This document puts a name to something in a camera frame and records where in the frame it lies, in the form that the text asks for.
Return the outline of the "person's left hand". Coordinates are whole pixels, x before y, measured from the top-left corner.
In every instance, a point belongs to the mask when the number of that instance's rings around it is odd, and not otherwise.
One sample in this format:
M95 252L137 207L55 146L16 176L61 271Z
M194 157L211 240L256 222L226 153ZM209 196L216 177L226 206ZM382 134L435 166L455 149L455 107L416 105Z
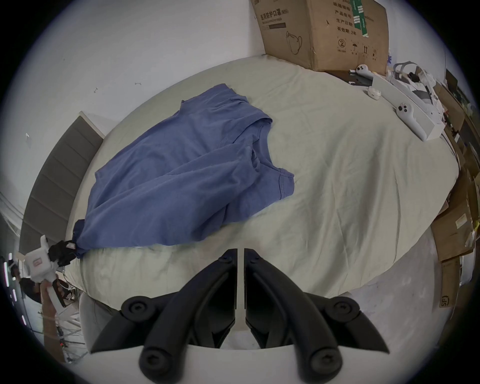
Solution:
M40 295L41 295L42 305L45 305L45 306L53 305L51 296L49 294L49 292L52 290L53 291L57 290L57 293L60 294L60 296L62 297L62 293L63 293L62 286L59 283L58 277L59 277L58 274L56 274L56 279L53 282L50 282L47 279L44 279L40 283Z

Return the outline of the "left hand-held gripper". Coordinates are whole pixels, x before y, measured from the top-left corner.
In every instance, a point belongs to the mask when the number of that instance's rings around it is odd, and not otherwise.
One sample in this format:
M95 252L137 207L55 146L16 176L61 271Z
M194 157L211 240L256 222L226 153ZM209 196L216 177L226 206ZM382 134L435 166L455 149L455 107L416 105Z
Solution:
M41 283L44 279L53 282L56 279L58 267L69 265L77 258L76 243L60 241L49 246L47 237L40 237L40 247L23 256L23 264L27 274L34 283ZM49 294L56 310L66 308L63 297L57 290L50 290Z

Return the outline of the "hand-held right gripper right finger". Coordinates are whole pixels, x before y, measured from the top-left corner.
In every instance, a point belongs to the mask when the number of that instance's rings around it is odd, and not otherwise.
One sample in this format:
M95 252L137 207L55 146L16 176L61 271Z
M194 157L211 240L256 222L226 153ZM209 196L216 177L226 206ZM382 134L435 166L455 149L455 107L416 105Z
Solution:
M380 332L351 297L302 291L254 249L244 249L245 321L261 349L293 345L304 382L329 382L342 369L339 347L389 354Z

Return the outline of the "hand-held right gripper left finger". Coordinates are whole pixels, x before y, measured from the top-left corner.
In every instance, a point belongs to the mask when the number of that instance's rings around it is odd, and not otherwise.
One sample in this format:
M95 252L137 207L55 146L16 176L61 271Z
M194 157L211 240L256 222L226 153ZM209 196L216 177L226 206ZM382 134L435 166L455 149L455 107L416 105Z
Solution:
M228 249L180 291L126 299L91 352L142 346L141 373L152 382L177 382L189 344L218 349L235 324L238 250Z

